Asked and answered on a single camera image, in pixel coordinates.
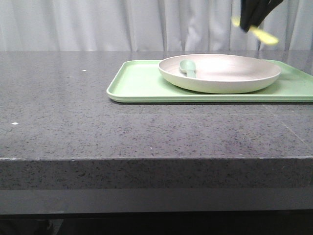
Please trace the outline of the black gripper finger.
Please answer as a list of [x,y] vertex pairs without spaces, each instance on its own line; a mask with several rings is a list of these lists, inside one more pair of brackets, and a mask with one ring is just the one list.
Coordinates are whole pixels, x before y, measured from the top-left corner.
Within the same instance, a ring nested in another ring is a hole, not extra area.
[[250,18],[250,25],[259,26],[267,15],[283,0],[258,0]]
[[240,15],[240,28],[244,32],[248,32],[250,25],[250,18],[254,7],[256,6],[258,0],[242,0],[241,1],[241,15]]

